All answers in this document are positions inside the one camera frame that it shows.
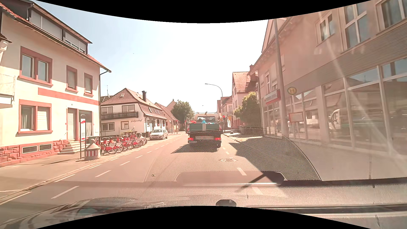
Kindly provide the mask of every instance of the stairs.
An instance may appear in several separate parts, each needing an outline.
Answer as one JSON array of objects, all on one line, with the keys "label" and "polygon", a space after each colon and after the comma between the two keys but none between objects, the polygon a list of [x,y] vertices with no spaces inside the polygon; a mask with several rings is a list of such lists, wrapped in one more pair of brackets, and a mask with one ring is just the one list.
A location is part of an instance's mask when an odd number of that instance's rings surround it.
[{"label": "stairs", "polygon": [[[80,152],[79,141],[69,140],[68,144],[58,154],[75,154]],[[82,151],[85,148],[84,142],[82,142]]]}]

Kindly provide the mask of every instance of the white car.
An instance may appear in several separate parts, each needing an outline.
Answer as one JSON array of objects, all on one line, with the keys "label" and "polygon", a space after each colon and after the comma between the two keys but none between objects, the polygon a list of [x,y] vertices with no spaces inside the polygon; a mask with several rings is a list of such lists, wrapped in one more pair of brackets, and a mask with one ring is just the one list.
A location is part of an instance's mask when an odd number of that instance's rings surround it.
[{"label": "white car", "polygon": [[161,139],[168,138],[168,131],[166,129],[155,129],[150,134],[150,139]]}]

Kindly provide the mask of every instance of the windshield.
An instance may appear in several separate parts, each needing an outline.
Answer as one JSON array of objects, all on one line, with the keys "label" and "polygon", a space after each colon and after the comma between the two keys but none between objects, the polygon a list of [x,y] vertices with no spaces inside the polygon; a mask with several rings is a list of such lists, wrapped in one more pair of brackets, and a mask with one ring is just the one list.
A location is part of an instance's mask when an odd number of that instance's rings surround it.
[{"label": "windshield", "polygon": [[0,225],[113,197],[407,206],[407,0],[326,3],[196,23],[0,0]]}]

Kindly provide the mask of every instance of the red and white bollard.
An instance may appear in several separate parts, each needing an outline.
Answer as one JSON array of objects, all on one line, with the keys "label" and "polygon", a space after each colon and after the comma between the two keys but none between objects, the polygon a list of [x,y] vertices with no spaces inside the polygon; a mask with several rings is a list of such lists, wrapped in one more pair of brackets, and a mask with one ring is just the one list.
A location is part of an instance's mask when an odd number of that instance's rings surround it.
[{"label": "red and white bollard", "polygon": [[101,148],[95,143],[95,139],[90,139],[90,144],[85,149],[85,161],[95,160],[101,157]]}]

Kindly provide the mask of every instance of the tree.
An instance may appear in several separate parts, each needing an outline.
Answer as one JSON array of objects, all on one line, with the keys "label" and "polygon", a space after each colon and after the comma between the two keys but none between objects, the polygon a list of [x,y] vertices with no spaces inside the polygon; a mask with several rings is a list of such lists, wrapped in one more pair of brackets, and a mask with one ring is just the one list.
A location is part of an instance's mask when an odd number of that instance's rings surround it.
[{"label": "tree", "polygon": [[171,113],[181,122],[182,125],[185,122],[185,116],[188,118],[193,118],[195,114],[189,105],[189,102],[183,102],[180,100],[177,100],[173,109],[171,110]]},{"label": "tree", "polygon": [[234,115],[248,126],[261,126],[261,111],[255,92],[250,92],[243,98],[242,106],[236,109]]}]

